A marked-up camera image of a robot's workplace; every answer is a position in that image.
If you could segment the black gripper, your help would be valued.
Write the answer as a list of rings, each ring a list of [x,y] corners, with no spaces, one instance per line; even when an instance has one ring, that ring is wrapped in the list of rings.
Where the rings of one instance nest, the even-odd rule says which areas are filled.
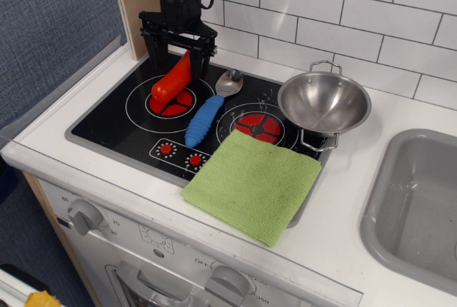
[[[210,9],[201,0],[159,0],[160,12],[142,11],[141,35],[152,65],[162,68],[173,45],[190,51],[191,80],[207,72],[209,60],[216,53],[217,32],[201,20],[201,11]]]

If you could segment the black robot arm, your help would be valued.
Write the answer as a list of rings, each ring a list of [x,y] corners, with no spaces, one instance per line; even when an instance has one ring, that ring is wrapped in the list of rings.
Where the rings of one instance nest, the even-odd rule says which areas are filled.
[[[201,11],[210,9],[201,0],[159,0],[160,11],[142,11],[141,35],[149,58],[159,66],[168,53],[168,46],[177,46],[189,52],[190,73],[193,81],[202,78],[209,59],[216,54],[217,32],[201,20]]]

